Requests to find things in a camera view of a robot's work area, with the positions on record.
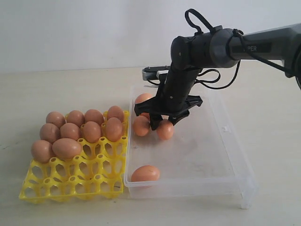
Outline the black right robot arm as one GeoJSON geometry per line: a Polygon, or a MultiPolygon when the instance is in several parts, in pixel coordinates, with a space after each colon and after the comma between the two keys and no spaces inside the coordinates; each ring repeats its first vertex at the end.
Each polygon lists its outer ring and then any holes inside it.
{"type": "Polygon", "coordinates": [[[156,129],[164,115],[176,124],[189,116],[189,110],[202,105],[200,96],[190,95],[192,87],[210,81],[199,76],[220,68],[239,68],[241,60],[258,60],[301,80],[301,26],[293,24],[280,28],[243,34],[238,29],[214,27],[208,33],[191,37],[179,36],[171,45],[171,65],[167,73],[158,75],[160,67],[143,69],[143,79],[159,80],[155,97],[136,104],[136,115],[148,113],[150,126],[156,129]]]}

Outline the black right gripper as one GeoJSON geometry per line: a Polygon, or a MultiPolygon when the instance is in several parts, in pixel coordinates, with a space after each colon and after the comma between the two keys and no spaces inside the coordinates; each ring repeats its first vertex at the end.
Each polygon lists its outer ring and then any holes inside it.
{"type": "Polygon", "coordinates": [[[168,120],[177,124],[189,116],[189,110],[195,106],[200,107],[203,100],[200,96],[191,96],[190,91],[202,69],[191,67],[183,71],[170,66],[167,74],[159,76],[159,85],[155,97],[142,103],[135,104],[134,111],[138,116],[149,113],[150,127],[156,130],[167,115],[168,120]]]}

